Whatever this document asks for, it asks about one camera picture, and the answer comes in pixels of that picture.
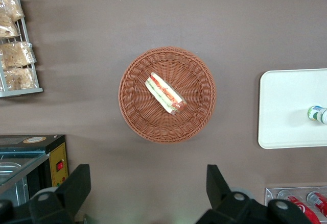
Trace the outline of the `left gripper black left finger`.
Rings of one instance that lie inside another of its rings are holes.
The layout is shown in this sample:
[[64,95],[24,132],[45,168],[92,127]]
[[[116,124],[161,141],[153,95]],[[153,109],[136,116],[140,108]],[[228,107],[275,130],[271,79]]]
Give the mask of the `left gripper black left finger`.
[[18,207],[1,200],[1,223],[74,223],[90,190],[90,166],[80,164],[55,191],[43,189]]

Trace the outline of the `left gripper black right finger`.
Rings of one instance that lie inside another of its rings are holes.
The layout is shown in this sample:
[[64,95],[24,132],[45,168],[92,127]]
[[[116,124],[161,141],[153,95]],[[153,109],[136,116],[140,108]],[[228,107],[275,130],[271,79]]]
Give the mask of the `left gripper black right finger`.
[[292,202],[271,200],[267,206],[248,195],[231,191],[216,165],[206,170],[206,193],[211,204],[197,223],[306,223],[307,217]]

